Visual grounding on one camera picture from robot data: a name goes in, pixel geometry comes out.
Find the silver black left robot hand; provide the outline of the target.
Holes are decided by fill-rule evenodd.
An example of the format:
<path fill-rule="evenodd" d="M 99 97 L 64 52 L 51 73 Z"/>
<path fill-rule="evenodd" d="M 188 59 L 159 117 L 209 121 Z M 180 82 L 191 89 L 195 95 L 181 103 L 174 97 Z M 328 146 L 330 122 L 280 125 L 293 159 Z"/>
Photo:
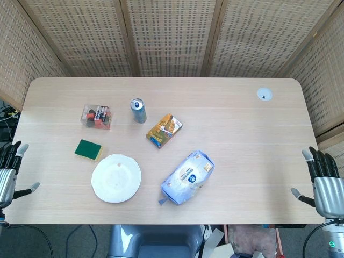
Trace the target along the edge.
<path fill-rule="evenodd" d="M 8 207 L 14 199 L 27 196 L 36 191 L 39 182 L 27 189 L 16 190 L 17 176 L 25 152 L 29 145 L 17 141 L 14 145 L 0 148 L 0 209 Z"/>

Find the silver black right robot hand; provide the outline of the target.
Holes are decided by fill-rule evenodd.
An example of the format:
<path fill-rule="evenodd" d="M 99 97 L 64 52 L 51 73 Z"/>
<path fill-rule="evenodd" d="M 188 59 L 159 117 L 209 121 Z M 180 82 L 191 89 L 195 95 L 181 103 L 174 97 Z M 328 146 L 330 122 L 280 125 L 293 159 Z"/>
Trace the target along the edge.
<path fill-rule="evenodd" d="M 339 176 L 335 159 L 313 147 L 303 150 L 302 155 L 309 170 L 313 197 L 306 197 L 295 188 L 291 189 L 292 194 L 324 218 L 344 219 L 344 178 Z"/>

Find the green yellow sponge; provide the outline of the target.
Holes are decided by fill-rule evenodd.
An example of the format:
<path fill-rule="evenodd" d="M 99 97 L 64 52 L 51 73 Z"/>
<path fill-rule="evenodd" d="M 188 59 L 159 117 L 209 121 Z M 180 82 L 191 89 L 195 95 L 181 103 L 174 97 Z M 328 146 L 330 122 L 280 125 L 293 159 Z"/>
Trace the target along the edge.
<path fill-rule="evenodd" d="M 74 154 L 97 161 L 102 153 L 102 150 L 102 145 L 81 139 L 74 151 Z"/>

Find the white round plate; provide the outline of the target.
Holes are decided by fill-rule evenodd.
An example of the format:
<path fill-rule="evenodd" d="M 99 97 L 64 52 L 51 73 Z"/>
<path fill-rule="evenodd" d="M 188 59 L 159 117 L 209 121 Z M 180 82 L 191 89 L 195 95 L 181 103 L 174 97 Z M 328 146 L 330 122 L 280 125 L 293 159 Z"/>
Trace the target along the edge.
<path fill-rule="evenodd" d="M 102 159 L 92 173 L 96 196 L 107 203 L 121 203 L 135 195 L 141 183 L 141 170 L 135 159 L 112 154 Z"/>

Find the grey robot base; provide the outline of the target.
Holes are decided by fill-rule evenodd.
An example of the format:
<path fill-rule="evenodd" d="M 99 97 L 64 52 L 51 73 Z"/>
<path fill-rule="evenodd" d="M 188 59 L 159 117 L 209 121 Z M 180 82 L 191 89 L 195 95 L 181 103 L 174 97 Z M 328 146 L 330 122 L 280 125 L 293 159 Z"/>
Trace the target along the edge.
<path fill-rule="evenodd" d="M 203 234 L 201 225 L 115 224 L 107 258 L 195 258 Z"/>

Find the black equipment box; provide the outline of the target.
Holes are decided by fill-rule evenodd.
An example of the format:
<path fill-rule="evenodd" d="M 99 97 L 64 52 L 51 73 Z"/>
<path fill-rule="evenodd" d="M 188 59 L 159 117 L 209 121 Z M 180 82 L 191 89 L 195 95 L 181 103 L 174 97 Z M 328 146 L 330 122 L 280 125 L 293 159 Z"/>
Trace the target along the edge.
<path fill-rule="evenodd" d="M 12 141 L 12 139 L 13 139 L 12 128 L 0 127 L 0 142 L 9 142 L 9 141 Z"/>

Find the pink fabric bag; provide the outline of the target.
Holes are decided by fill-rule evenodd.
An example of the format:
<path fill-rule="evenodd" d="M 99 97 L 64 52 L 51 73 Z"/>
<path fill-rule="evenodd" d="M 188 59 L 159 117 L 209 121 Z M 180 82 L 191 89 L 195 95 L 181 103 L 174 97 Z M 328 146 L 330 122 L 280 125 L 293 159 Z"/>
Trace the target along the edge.
<path fill-rule="evenodd" d="M 276 230 L 261 225 L 228 225 L 228 240 L 237 254 L 260 252 L 265 258 L 275 258 Z"/>

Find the clear box with red items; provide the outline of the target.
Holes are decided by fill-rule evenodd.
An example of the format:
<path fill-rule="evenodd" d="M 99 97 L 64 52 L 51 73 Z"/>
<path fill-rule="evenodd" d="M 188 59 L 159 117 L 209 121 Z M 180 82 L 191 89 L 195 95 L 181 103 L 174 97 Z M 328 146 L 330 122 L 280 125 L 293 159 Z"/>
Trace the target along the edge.
<path fill-rule="evenodd" d="M 81 115 L 81 123 L 88 128 L 110 130 L 112 113 L 108 106 L 86 104 Z"/>

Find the woven bamboo screen panel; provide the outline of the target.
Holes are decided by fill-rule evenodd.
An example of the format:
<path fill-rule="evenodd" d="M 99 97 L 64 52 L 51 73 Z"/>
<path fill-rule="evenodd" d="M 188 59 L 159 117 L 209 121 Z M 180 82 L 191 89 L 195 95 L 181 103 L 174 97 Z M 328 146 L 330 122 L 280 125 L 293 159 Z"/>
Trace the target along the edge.
<path fill-rule="evenodd" d="M 18 0 L 73 77 L 141 75 L 127 0 Z"/>
<path fill-rule="evenodd" d="M 274 77 L 335 0 L 228 0 L 210 77 Z"/>
<path fill-rule="evenodd" d="M 344 123 L 344 0 L 333 0 L 277 75 L 300 83 L 316 137 Z"/>
<path fill-rule="evenodd" d="M 223 0 L 120 0 L 135 73 L 203 77 Z"/>
<path fill-rule="evenodd" d="M 68 76 L 19 0 L 0 0 L 0 99 L 21 110 L 33 80 Z"/>

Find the white cardboard pieces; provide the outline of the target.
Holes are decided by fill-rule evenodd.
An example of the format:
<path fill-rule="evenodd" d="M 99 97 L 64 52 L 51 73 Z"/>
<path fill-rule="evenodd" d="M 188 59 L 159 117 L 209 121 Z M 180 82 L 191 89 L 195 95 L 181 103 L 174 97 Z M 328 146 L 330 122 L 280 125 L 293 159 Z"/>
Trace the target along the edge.
<path fill-rule="evenodd" d="M 224 233 L 217 228 L 205 230 L 203 243 L 195 258 L 231 258 L 233 247 L 230 243 L 220 245 L 223 238 Z"/>

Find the blue white plastic bag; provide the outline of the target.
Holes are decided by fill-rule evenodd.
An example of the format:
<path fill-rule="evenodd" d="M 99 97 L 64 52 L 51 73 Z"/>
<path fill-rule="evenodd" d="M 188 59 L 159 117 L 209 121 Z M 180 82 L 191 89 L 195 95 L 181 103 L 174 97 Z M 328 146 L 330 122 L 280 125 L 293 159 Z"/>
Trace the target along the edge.
<path fill-rule="evenodd" d="M 214 163 L 204 152 L 192 152 L 161 184 L 164 198 L 159 204 L 168 200 L 176 205 L 185 203 L 202 188 L 214 168 Z"/>

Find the blue silver drink can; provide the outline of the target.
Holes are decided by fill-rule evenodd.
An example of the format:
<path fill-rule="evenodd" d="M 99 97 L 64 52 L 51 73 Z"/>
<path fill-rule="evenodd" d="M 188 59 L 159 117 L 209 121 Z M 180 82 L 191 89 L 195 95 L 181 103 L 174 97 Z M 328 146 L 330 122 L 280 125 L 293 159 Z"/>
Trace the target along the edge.
<path fill-rule="evenodd" d="M 146 117 L 146 110 L 145 110 L 145 104 L 142 99 L 135 98 L 131 101 L 131 110 L 134 115 L 134 120 L 137 123 L 143 124 L 147 117 Z"/>

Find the orange snack box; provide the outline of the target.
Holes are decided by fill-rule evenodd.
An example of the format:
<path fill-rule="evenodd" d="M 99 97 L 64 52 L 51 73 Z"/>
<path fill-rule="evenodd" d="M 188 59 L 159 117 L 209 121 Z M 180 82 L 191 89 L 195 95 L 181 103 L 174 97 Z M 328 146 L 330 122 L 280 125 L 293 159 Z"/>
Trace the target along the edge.
<path fill-rule="evenodd" d="M 157 148 L 162 148 L 182 127 L 183 124 L 168 113 L 148 131 L 146 138 Z"/>

